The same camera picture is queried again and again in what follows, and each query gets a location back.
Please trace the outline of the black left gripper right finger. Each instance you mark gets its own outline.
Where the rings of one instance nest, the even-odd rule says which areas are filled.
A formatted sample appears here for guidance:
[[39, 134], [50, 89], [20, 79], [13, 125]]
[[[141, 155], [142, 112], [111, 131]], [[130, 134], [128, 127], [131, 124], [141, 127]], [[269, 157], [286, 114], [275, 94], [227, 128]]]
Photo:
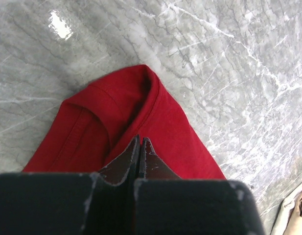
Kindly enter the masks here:
[[149, 138], [134, 182], [138, 235], [262, 235], [254, 197], [232, 180], [179, 178], [156, 154]]

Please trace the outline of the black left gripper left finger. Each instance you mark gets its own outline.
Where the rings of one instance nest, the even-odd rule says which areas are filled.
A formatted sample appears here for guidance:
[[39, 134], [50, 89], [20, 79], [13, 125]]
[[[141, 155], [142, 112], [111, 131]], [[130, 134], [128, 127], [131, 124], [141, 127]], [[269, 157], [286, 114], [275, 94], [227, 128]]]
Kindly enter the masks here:
[[92, 173], [0, 174], [0, 235], [127, 235], [140, 139]]

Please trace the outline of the red t shirt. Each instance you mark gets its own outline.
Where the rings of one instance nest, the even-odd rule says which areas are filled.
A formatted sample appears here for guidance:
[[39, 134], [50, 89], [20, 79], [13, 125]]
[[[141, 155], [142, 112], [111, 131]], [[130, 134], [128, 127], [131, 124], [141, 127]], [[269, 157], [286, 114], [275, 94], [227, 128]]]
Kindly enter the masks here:
[[146, 65], [115, 71], [64, 100], [24, 171], [98, 171], [135, 136], [149, 138], [181, 178], [224, 179], [180, 105]]

